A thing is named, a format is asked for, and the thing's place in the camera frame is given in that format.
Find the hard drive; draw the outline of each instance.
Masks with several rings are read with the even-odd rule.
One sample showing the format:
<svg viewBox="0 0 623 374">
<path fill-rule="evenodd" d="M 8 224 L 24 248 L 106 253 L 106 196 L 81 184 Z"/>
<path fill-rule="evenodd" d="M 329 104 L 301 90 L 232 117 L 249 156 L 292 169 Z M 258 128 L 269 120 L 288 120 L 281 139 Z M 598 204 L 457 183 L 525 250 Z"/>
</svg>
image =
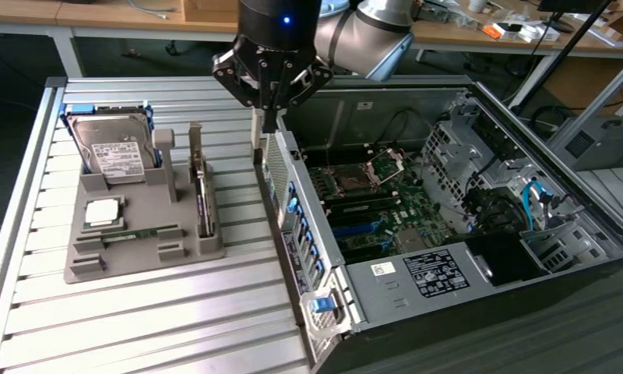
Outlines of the hard drive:
<svg viewBox="0 0 623 374">
<path fill-rule="evenodd" d="M 82 157 L 84 173 L 104 174 L 108 184 L 141 182 L 161 158 L 152 141 L 152 109 L 69 106 L 61 117 Z"/>
</svg>

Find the metal slotted table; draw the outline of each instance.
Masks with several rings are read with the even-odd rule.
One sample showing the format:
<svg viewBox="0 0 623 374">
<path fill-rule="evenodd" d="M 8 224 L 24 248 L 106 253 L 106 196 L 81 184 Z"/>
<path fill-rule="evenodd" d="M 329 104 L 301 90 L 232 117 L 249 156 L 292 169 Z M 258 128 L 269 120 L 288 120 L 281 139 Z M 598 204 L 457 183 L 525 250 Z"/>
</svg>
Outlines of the metal slotted table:
<svg viewBox="0 0 623 374">
<path fill-rule="evenodd" d="M 204 124 L 225 258 L 65 284 L 81 159 L 61 103 L 149 101 L 186 160 Z M 0 372 L 306 373 L 252 162 L 252 112 L 212 78 L 73 79 L 45 89 L 0 234 Z"/>
</svg>

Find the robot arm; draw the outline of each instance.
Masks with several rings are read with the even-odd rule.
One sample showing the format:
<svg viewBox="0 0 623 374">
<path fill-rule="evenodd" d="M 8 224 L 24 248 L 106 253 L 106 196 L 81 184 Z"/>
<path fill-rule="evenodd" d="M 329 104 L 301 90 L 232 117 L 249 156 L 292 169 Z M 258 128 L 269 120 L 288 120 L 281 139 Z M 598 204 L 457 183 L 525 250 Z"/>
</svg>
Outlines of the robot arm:
<svg viewBox="0 0 623 374">
<path fill-rule="evenodd" d="M 353 12 L 348 0 L 240 0 L 238 35 L 214 59 L 213 76 L 261 111 L 264 132 L 277 130 L 277 113 L 333 78 L 328 64 L 389 79 L 413 40 L 411 1 L 366 0 Z"/>
</svg>

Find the warning label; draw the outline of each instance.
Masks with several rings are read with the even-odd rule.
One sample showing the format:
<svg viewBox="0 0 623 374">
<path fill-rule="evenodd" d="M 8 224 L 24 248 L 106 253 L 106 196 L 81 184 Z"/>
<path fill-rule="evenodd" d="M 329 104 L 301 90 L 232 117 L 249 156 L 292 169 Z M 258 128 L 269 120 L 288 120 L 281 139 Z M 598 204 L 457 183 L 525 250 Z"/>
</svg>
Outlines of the warning label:
<svg viewBox="0 0 623 374">
<path fill-rule="evenodd" d="M 426 298 L 470 286 L 446 249 L 407 257 L 403 263 L 418 285 L 419 293 Z"/>
<path fill-rule="evenodd" d="M 92 150 L 106 178 L 144 174 L 144 161 L 137 142 L 93 144 Z"/>
</svg>

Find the motherboard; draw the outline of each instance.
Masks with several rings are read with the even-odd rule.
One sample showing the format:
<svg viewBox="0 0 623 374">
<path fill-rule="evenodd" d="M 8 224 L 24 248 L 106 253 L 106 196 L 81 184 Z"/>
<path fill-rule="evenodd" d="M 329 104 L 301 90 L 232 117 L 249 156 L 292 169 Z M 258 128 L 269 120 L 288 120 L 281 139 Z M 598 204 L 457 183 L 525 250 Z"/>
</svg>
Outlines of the motherboard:
<svg viewBox="0 0 623 374">
<path fill-rule="evenodd" d="M 309 168 L 348 263 L 439 246 L 455 234 L 422 188 L 403 151 L 370 152 L 366 162 Z"/>
</svg>

